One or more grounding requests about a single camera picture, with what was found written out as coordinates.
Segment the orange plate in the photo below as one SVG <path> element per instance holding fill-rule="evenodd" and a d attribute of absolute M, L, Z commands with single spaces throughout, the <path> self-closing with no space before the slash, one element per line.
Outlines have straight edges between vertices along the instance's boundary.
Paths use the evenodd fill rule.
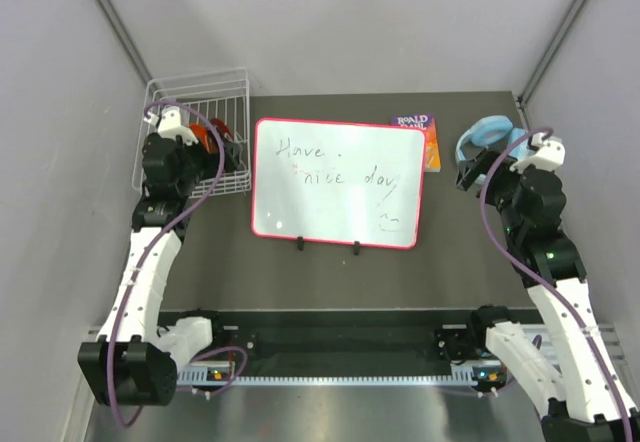
<path fill-rule="evenodd" d="M 217 143 L 215 142 L 211 132 L 203 125 L 190 124 L 190 130 L 196 136 L 198 141 L 202 144 L 204 149 L 209 154 L 218 152 Z"/>

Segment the red floral plate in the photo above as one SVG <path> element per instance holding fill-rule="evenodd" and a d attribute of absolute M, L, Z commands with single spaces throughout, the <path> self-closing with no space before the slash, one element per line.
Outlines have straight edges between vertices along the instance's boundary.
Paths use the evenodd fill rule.
<path fill-rule="evenodd" d="M 233 141 L 233 135 L 229 129 L 229 127 L 224 123 L 223 120 L 219 118 L 212 118 L 210 123 L 215 127 L 219 136 L 229 142 Z M 213 136 L 210 136 L 211 142 L 209 143 L 209 152 L 210 153 L 218 153 L 219 148 L 217 142 L 214 140 Z"/>

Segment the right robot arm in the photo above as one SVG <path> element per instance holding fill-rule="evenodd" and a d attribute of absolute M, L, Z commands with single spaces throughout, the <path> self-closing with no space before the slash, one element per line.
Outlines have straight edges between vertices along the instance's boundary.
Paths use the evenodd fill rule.
<path fill-rule="evenodd" d="M 496 248 L 509 260 L 537 308 L 556 359 L 549 361 L 502 306 L 472 312 L 466 342 L 496 357 L 525 391 L 548 441 L 636 441 L 639 408 L 607 352 L 576 245 L 561 228 L 566 205 L 556 140 L 525 141 L 499 152 L 457 153 L 456 185 L 478 186 L 480 208 L 497 210 L 504 233 Z"/>

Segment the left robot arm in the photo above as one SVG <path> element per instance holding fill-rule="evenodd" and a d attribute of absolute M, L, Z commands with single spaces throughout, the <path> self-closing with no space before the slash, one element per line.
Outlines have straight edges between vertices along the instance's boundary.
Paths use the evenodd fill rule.
<path fill-rule="evenodd" d="M 212 359 L 226 349 L 225 332 L 203 317 L 182 318 L 165 334 L 157 328 L 169 272 L 194 209 L 188 200 L 201 181 L 218 180 L 239 158 L 239 147 L 220 134 L 193 143 L 182 136 L 146 137 L 127 265 L 106 322 L 95 341 L 81 344 L 77 357 L 98 403 L 114 410 L 165 406 L 179 373 L 198 352 Z"/>

